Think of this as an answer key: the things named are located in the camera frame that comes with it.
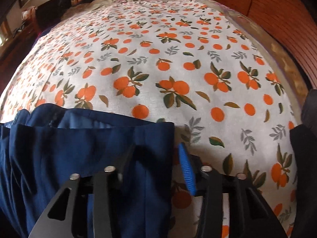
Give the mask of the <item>navy blue suit jacket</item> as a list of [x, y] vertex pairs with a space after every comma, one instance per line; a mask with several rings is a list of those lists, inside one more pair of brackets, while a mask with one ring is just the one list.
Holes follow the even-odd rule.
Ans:
[[1, 230], [28, 237], [70, 175], [91, 176], [132, 152], [118, 193], [122, 237], [167, 237], [173, 123], [43, 104], [1, 124]]

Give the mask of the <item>folded dark grey clothes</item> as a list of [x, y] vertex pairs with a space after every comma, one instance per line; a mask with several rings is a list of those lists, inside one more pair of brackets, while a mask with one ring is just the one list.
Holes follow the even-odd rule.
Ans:
[[291, 237], [316, 237], [316, 89], [306, 97], [301, 122], [290, 131], [297, 165], [297, 209]]

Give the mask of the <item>orange print bed sheet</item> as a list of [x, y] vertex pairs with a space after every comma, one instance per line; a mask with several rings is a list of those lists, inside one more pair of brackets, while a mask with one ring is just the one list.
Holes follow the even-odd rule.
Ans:
[[292, 233], [296, 125], [277, 64], [214, 2], [96, 0], [39, 38], [1, 95], [1, 121], [48, 103], [175, 125], [176, 143], [244, 173]]

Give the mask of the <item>wooden desk cabinet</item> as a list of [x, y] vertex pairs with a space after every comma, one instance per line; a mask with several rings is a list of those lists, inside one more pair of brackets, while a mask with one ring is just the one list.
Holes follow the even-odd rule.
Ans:
[[1, 92], [5, 89], [20, 63], [30, 52], [38, 36], [37, 7], [30, 10], [26, 26], [1, 47]]

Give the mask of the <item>dark chair by bed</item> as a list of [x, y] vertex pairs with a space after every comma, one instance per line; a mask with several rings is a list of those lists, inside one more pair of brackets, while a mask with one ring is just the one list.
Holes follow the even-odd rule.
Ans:
[[58, 23], [71, 5], [71, 0], [49, 0], [36, 7], [35, 19], [39, 28], [46, 29]]

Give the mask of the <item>wooden louvered wardrobe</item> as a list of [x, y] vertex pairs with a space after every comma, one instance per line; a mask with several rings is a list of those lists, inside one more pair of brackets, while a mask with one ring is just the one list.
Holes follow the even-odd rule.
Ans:
[[290, 52], [316, 87], [316, 20], [302, 0], [214, 0], [247, 16]]

